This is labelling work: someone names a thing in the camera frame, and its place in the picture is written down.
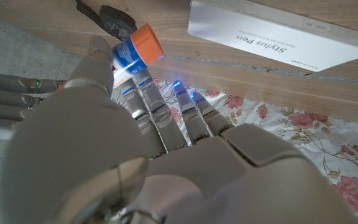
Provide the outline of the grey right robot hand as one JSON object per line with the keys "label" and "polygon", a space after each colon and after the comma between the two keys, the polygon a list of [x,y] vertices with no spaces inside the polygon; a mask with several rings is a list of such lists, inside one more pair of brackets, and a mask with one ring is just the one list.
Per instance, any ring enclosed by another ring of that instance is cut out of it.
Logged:
{"label": "grey right robot hand", "polygon": [[9,140],[31,110],[43,102],[38,94],[53,93],[65,80],[0,74],[0,140]]}

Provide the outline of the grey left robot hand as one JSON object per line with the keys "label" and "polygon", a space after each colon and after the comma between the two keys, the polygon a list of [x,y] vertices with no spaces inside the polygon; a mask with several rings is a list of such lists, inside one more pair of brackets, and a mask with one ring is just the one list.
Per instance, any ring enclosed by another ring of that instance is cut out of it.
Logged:
{"label": "grey left robot hand", "polygon": [[23,120],[0,180],[3,223],[357,223],[319,170],[253,125],[152,158],[111,100],[100,36],[66,85]]}

